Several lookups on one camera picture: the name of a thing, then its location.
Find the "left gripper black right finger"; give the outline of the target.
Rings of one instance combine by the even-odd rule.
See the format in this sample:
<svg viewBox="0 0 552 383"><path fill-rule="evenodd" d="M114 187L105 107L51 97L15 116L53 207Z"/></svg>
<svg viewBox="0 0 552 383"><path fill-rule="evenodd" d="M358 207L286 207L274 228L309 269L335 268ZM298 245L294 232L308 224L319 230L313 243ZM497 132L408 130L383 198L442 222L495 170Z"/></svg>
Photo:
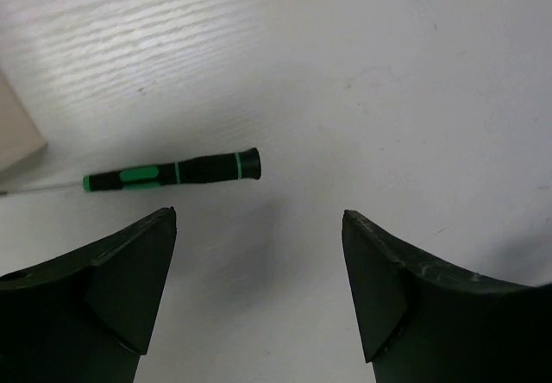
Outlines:
<svg viewBox="0 0 552 383"><path fill-rule="evenodd" d="M458 267L355 210L343 215L342 248L378 382L550 381L550 285Z"/></svg>

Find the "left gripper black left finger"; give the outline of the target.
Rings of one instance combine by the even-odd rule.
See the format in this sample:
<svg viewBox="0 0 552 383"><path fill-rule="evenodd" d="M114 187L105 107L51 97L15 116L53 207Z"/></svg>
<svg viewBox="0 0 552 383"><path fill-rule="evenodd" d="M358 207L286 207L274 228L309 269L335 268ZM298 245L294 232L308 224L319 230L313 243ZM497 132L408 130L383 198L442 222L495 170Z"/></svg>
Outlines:
<svg viewBox="0 0 552 383"><path fill-rule="evenodd" d="M1 278L3 382L132 382L149 348L176 242L162 208Z"/></svg>

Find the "slim black green screwdriver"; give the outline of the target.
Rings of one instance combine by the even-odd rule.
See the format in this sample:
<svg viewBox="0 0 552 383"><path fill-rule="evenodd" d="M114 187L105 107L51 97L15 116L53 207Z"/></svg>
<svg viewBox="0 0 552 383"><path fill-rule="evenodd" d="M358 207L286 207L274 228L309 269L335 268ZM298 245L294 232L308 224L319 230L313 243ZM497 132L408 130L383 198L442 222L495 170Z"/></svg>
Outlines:
<svg viewBox="0 0 552 383"><path fill-rule="evenodd" d="M231 154L202 156L189 160L130 167L85 175L80 182L2 190L3 197L79 186L84 192L153 189L169 185L211 184L261 177L260 152L250 148Z"/></svg>

